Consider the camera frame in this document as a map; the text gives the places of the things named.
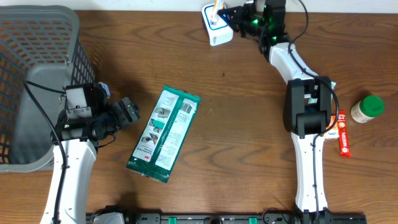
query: gray basket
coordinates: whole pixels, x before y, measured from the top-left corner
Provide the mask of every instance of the gray basket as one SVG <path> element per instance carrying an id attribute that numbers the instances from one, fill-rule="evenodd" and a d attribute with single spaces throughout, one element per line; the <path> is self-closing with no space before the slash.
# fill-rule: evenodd
<path id="1" fill-rule="evenodd" d="M 78 39 L 79 19 L 63 6 L 0 7 L 0 172 L 51 169 L 51 130 L 24 90 L 94 81 Z M 30 86 L 55 124 L 65 96 Z"/>

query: cable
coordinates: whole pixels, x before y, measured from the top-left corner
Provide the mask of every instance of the cable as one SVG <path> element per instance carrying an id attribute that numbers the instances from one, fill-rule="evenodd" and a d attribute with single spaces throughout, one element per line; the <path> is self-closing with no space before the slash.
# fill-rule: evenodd
<path id="1" fill-rule="evenodd" d="M 315 80 L 318 80 L 319 82 L 322 82 L 322 83 L 328 88 L 328 90 L 330 91 L 330 93 L 331 93 L 333 99 L 335 100 L 335 105 L 336 105 L 336 119 L 334 120 L 333 124 L 332 124 L 329 128 L 327 128 L 326 130 L 321 131 L 320 133 L 318 133 L 318 134 L 314 137 L 313 142 L 312 142 L 312 155 L 313 155 L 313 156 L 312 156 L 312 157 L 313 157 L 313 187 L 314 187 L 314 190 L 315 190 L 315 203 L 316 203 L 316 205 L 317 205 L 317 213 L 316 213 L 315 218 L 314 218 L 313 221 L 312 221 L 312 223 L 314 223 L 315 220 L 317 220 L 317 218 L 319 217 L 319 201 L 318 201 L 318 190 L 317 190 L 317 170 L 316 170 L 316 167 L 315 167 L 315 165 L 316 165 L 316 162 L 315 162 L 315 148 L 316 148 L 315 142 L 317 141 L 317 138 L 318 138 L 319 136 L 321 136 L 322 134 L 325 134 L 326 132 L 330 131 L 330 130 L 336 125 L 337 120 L 338 120 L 337 117 L 338 117 L 338 112 L 339 112 L 339 104 L 338 104 L 338 99 L 337 99 L 336 93 L 335 93 L 335 91 L 331 88 L 331 86 L 329 85 L 329 83 L 327 83 L 326 81 L 324 81 L 323 79 L 321 79 L 320 77 L 318 77 L 318 76 L 316 76 L 316 75 L 314 75 L 314 74 L 308 73 L 308 72 L 305 70 L 305 68 L 303 68 L 303 67 L 301 66 L 301 64 L 299 64 L 299 62 L 297 61 L 297 59 L 296 59 L 296 58 L 294 57 L 294 55 L 292 54 L 292 50 L 291 50 L 292 44 L 293 44 L 298 38 L 300 38 L 302 35 L 304 35 L 304 33 L 307 31 L 307 28 L 308 28 L 308 21 L 309 21 L 309 19 L 308 19 L 308 11 L 307 11 L 307 8 L 305 7 L 305 5 L 304 5 L 304 3 L 302 2 L 302 0 L 298 0 L 298 1 L 301 3 L 301 5 L 303 6 L 304 11 L 305 11 L 305 17 L 306 17 L 305 28 L 304 28 L 304 30 L 301 32 L 301 34 L 299 34 L 298 36 L 296 36 L 296 38 L 293 39 L 293 41 L 289 42 L 288 53 L 290 54 L 290 56 L 292 57 L 293 61 L 297 64 L 297 66 L 301 69 L 301 71 L 302 71 L 304 74 L 306 74 L 306 75 L 308 75 L 308 76 L 314 78 Z"/>
<path id="2" fill-rule="evenodd" d="M 263 222 L 264 224 L 268 224 L 264 218 L 265 218 L 266 214 L 268 213 L 268 211 L 271 210 L 271 209 L 273 209 L 273 210 L 278 210 L 278 212 L 280 213 L 280 215 L 281 215 L 281 217 L 283 218 L 283 220 L 284 220 L 286 223 L 289 223 L 289 221 L 287 221 L 287 219 L 285 218 L 284 214 L 282 214 L 282 212 L 281 212 L 278 208 L 271 207 L 271 208 L 268 208 L 268 209 L 261 215 L 261 220 L 262 220 L 262 222 Z"/>
<path id="3" fill-rule="evenodd" d="M 54 90 L 54 89 L 51 89 L 51 88 L 47 88 L 45 86 L 39 85 L 39 84 L 31 82 L 31 81 L 25 81 L 25 82 L 30 84 L 30 85 L 32 85 L 32 86 L 36 86 L 38 88 L 41 88 L 43 90 L 51 91 L 51 92 L 54 92 L 54 93 L 67 94 L 65 91 L 60 91 L 60 90 Z"/>
<path id="4" fill-rule="evenodd" d="M 62 172 L 61 172 L 61 178 L 60 178 L 60 183 L 58 185 L 58 190 L 57 190 L 57 196 L 55 197 L 55 205 L 54 205 L 54 216 L 52 218 L 54 224 L 59 224 L 58 222 L 58 213 L 60 210 L 60 201 L 61 201 L 61 193 L 62 193 L 62 187 L 63 187 L 63 181 L 65 180 L 65 173 L 67 171 L 67 156 L 65 155 L 65 150 L 63 149 L 63 146 L 61 144 L 61 141 L 59 140 L 56 132 L 55 132 L 55 127 L 52 124 L 49 116 L 45 113 L 43 110 L 43 107 L 40 105 L 40 103 L 36 100 L 35 96 L 33 93 L 30 91 L 29 86 L 27 85 L 28 81 L 24 81 L 24 87 L 26 89 L 27 94 L 30 96 L 32 101 L 35 103 L 37 109 L 42 113 L 43 117 L 45 118 L 46 122 L 49 124 L 51 131 L 57 140 L 57 143 L 60 147 L 61 150 L 61 155 L 62 155 Z"/>
<path id="5" fill-rule="evenodd" d="M 113 136 L 113 140 L 110 141 L 110 142 L 108 142 L 108 143 L 106 143 L 105 145 L 98 146 L 98 148 L 105 147 L 105 146 L 107 146 L 108 144 L 111 144 L 112 142 L 116 141 L 116 135 L 115 135 L 114 133 L 112 133 L 111 135 Z"/>

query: white background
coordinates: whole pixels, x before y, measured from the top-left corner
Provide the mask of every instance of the white background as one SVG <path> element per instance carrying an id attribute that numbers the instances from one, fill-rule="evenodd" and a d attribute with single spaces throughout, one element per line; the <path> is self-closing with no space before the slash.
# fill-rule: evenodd
<path id="1" fill-rule="evenodd" d="M 259 0 L 263 6 L 265 0 Z M 0 0 L 0 5 L 63 5 L 82 10 L 201 11 L 209 0 Z M 228 7 L 243 5 L 246 0 L 225 0 Z M 310 12 L 398 13 L 398 0 L 303 0 Z M 287 0 L 286 10 L 303 11 L 297 0 Z"/>

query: wooden tabletop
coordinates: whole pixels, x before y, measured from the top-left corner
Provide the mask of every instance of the wooden tabletop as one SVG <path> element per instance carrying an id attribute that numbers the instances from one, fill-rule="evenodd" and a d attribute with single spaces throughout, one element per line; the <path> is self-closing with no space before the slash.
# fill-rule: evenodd
<path id="1" fill-rule="evenodd" d="M 256 213 L 293 209 L 295 150 L 284 129 L 286 84 L 257 43 L 234 35 L 210 47 L 199 12 L 80 11 L 80 39 L 109 85 L 112 101 L 137 103 L 141 120 L 99 150 L 87 211 Z M 304 14 L 288 13 L 291 36 Z M 323 176 L 332 212 L 364 212 L 368 223 L 398 222 L 398 16 L 310 14 L 297 50 L 312 70 L 337 82 L 341 109 L 380 96 L 386 111 L 359 124 L 348 116 L 352 158 L 325 141 Z M 124 167 L 164 85 L 202 97 L 168 184 Z M 38 223 L 51 172 L 0 175 L 0 223 Z"/>

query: bottle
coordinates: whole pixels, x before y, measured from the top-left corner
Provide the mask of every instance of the bottle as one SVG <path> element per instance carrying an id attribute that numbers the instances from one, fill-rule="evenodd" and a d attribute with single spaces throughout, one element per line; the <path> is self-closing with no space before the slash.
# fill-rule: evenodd
<path id="1" fill-rule="evenodd" d="M 384 112 L 383 100 L 374 95 L 365 97 L 351 108 L 351 116 L 358 123 L 366 123 Z"/>

